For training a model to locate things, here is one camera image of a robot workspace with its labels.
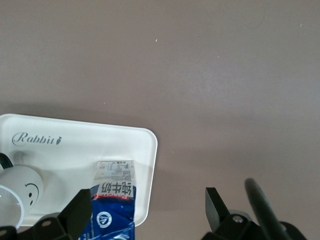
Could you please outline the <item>cream rabbit print tray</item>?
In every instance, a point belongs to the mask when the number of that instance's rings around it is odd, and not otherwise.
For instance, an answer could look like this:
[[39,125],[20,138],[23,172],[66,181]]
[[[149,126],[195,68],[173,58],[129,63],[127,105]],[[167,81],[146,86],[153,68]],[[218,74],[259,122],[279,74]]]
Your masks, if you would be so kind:
[[62,211],[81,189],[92,187],[98,163],[133,160],[137,196],[134,222],[148,216],[158,140],[139,127],[20,114],[0,115],[0,153],[36,170],[44,183],[22,226]]

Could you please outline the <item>blue white milk carton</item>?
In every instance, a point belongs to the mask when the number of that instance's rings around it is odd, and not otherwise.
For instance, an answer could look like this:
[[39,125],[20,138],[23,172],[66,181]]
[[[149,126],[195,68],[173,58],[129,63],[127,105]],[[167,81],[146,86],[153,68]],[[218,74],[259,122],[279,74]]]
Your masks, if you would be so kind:
[[134,161],[100,161],[90,194],[92,214],[77,240],[135,240]]

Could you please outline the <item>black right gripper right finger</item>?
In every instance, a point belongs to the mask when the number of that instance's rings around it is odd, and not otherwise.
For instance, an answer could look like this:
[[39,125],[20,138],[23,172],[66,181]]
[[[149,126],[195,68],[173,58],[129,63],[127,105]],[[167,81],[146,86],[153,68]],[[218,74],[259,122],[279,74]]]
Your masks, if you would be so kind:
[[203,240],[260,240],[260,227],[247,213],[228,210],[214,187],[205,189],[205,213],[211,231]]

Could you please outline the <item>white smiley cup black handle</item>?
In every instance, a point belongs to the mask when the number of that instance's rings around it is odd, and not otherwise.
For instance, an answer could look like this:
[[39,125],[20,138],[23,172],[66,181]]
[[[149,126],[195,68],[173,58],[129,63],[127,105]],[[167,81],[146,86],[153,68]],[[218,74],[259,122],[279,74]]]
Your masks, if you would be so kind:
[[19,228],[41,198],[44,183],[32,168],[13,165],[0,153],[0,227]]

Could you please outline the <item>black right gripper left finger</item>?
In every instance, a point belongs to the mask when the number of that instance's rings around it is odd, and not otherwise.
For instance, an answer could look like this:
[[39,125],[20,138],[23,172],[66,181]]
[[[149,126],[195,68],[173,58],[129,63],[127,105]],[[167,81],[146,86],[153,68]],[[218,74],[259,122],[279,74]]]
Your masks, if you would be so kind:
[[82,189],[60,213],[49,214],[36,223],[35,240],[77,240],[91,215],[91,192]]

